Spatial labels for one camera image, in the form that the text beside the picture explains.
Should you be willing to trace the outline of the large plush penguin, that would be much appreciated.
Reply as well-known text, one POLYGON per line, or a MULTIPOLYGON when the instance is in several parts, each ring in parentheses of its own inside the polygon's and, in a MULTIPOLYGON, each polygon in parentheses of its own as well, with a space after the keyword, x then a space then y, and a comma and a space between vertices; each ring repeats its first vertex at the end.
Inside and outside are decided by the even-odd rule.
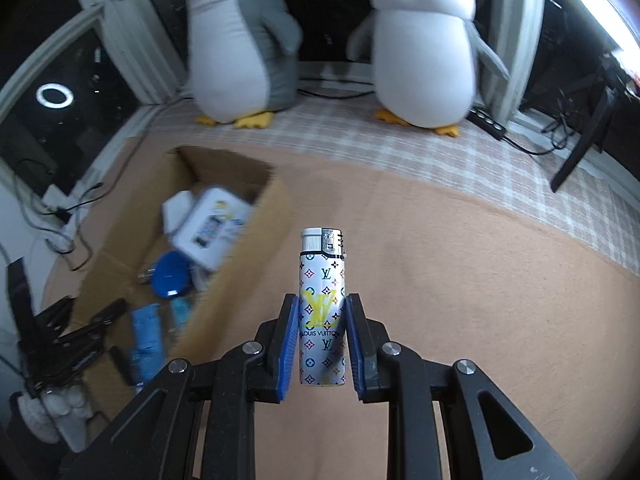
POLYGON ((298 91, 303 32, 284 0, 186 0, 200 125, 268 127, 298 91))

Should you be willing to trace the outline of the metal keyring with coin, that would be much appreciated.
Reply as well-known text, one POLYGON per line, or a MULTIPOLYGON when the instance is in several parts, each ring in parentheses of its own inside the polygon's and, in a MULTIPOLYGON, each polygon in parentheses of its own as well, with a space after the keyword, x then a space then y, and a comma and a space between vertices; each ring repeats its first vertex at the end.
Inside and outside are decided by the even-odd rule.
POLYGON ((150 284, 154 274, 154 268, 144 269, 137 274, 137 282, 139 284, 150 284))

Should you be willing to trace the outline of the brown cardboard box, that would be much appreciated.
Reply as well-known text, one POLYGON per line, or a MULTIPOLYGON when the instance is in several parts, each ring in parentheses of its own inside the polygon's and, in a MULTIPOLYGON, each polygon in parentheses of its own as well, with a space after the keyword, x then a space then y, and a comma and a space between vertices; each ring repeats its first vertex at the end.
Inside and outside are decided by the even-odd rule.
POLYGON ((288 235, 292 208, 277 171, 266 162, 225 150, 183 145, 153 159, 116 207, 106 237, 81 283, 72 322, 85 325, 115 300, 128 311, 108 331, 109 344, 134 346, 134 312, 167 301, 141 274, 175 250, 205 272, 186 325, 164 328, 166 359, 193 364, 218 351, 236 311, 253 293, 288 235))

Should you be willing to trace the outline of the white patterned lighter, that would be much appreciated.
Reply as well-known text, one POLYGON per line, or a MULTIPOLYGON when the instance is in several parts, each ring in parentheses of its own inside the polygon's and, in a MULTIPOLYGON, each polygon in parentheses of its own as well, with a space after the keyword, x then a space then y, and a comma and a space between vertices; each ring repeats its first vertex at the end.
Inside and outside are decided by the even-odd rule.
POLYGON ((346 270, 343 233, 304 229, 299 255, 299 380, 309 387, 345 383, 346 270))

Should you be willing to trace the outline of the small plush penguin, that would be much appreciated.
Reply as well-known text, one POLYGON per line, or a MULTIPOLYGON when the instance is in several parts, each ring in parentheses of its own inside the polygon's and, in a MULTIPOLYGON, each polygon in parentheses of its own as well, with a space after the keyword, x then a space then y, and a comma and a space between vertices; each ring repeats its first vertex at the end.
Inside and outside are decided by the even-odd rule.
POLYGON ((474 23, 476 0, 370 0, 346 54, 370 48, 375 117, 388 124, 459 135, 477 94, 477 63, 509 79, 502 58, 474 23))

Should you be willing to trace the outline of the white USB charger plug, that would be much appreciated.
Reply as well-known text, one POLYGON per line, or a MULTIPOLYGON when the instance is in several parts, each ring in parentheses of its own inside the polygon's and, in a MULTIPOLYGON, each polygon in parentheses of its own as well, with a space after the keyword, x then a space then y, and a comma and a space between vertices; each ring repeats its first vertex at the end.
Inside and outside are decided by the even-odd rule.
POLYGON ((162 205, 163 231, 167 237, 177 232, 195 205, 190 190, 183 190, 165 200, 162 205))

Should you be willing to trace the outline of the blue round tape measure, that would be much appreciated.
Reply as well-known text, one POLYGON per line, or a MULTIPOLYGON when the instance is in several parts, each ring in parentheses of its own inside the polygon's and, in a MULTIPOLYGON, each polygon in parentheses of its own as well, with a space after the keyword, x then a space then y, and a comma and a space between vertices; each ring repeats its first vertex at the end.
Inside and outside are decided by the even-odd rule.
POLYGON ((191 261, 181 252, 166 252, 155 263, 151 288, 160 299, 184 296, 192 288, 191 261))

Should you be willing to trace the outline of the checkered cloth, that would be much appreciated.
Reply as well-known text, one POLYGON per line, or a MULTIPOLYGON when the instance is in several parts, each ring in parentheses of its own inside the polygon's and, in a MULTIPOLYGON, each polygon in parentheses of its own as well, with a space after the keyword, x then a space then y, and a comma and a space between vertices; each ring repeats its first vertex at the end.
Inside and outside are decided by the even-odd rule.
POLYGON ((464 122, 459 136, 450 138, 379 122, 375 109, 370 98, 303 98, 268 128, 250 130, 200 125, 194 102, 182 100, 160 112, 148 137, 278 148, 416 178, 525 214, 639 271, 638 208, 602 177, 578 167, 553 192, 550 179, 561 157, 535 156, 534 144, 521 133, 499 142, 464 122))

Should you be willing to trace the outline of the black cylinder tube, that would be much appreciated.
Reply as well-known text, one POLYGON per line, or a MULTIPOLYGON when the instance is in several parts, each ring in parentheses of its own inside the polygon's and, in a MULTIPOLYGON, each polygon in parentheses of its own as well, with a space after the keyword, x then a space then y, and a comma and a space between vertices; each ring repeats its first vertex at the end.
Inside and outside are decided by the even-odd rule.
POLYGON ((131 382, 131 363, 126 353, 117 346, 111 346, 111 348, 108 349, 108 354, 116 370, 125 378, 126 382, 131 382))

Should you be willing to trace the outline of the clear plastic card reader box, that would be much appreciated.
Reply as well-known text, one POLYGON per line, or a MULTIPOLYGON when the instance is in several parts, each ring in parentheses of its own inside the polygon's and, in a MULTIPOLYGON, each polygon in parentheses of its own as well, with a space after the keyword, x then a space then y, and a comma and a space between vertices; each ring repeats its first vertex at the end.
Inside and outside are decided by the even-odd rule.
POLYGON ((225 188, 206 188, 171 245, 194 264, 215 273, 250 220, 253 206, 225 188))

